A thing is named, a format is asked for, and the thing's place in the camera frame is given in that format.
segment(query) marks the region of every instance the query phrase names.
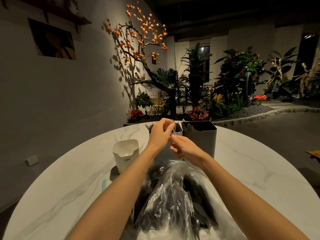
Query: wall outlet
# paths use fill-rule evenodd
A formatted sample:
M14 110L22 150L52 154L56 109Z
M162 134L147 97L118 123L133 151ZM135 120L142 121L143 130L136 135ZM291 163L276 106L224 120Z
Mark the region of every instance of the wall outlet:
M37 162L39 162L37 155L33 155L33 156L28 157L26 159L26 163L28 164L28 166L32 166L32 165L36 164Z

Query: painting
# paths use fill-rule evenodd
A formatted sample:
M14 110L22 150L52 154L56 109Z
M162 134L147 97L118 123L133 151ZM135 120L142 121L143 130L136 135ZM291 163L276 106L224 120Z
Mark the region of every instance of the painting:
M30 18L28 21L40 56L77 59L72 35L69 31Z

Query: person's right hand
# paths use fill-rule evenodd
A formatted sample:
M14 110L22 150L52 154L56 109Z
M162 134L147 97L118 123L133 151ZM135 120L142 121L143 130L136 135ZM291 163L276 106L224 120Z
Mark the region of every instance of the person's right hand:
M193 165L200 167L203 160L209 157L207 153L187 137L172 135L171 139L173 143L171 143L170 149L178 159L187 158Z

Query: concrete floor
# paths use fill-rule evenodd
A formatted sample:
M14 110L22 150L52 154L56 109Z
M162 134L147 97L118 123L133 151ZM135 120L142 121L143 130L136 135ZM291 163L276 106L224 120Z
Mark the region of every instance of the concrete floor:
M227 128L275 150L300 171L320 196L320 163L305 152L320 150L320 113L282 113ZM0 212L0 239L15 206Z

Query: round table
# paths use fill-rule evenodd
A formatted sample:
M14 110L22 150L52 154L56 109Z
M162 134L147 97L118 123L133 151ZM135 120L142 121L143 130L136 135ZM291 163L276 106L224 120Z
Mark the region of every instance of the round table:
M64 239L81 215L111 183L116 141L148 142L144 124L115 129L64 154L29 187L15 208L4 240ZM282 156L262 143L217 127L215 159L266 200L310 239L320 239L320 199L306 179Z

